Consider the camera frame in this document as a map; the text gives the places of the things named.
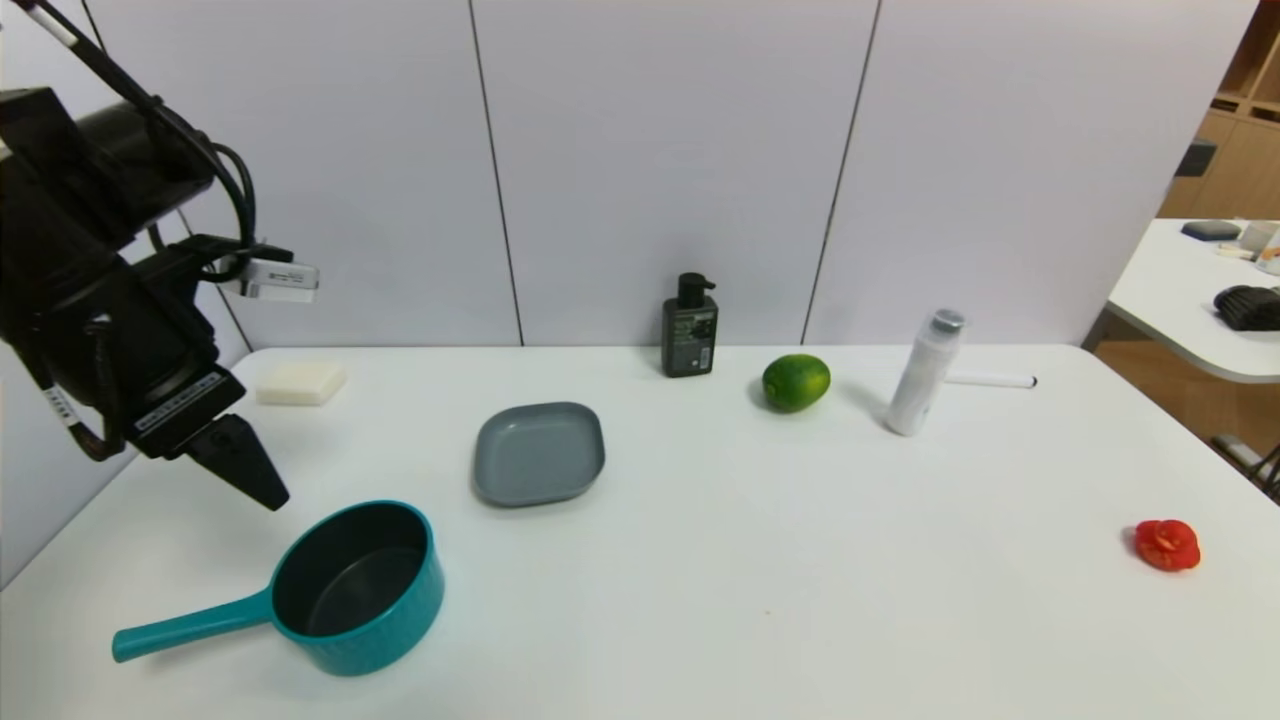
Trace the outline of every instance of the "red tomato slice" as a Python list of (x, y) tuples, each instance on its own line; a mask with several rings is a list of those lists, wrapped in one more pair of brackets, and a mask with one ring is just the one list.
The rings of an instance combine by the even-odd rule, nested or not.
[(1143, 520), (1134, 529), (1134, 550), (1153, 568), (1175, 573), (1201, 561), (1196, 530), (1181, 520)]

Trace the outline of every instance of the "white sponge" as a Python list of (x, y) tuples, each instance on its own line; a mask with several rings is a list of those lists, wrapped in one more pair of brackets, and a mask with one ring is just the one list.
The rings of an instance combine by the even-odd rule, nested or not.
[(257, 402), (324, 405), (346, 382), (340, 363), (284, 363), (257, 383)]

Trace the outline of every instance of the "saucepan handle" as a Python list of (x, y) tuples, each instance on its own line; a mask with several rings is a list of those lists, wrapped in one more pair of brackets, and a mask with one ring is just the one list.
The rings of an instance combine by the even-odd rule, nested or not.
[(261, 625), (270, 619), (271, 591), (268, 588), (236, 602), (120, 630), (111, 639), (111, 657), (125, 662), (160, 650)]

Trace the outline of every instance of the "teal saucepan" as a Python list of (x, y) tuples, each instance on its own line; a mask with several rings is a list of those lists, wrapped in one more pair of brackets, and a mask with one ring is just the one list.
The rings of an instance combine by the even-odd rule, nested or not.
[(307, 530), (262, 592), (120, 630), (111, 655), (124, 662), (271, 623), (321, 670), (362, 675), (417, 644), (443, 600), (444, 575), (426, 518), (402, 502), (365, 502)]

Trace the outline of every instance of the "wooden floor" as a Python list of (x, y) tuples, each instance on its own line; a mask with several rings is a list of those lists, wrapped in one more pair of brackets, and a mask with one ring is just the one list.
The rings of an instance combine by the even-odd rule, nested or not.
[(1151, 340), (1103, 341), (1097, 356), (1204, 442), (1234, 434), (1266, 455), (1280, 443), (1280, 384), (1238, 384)]

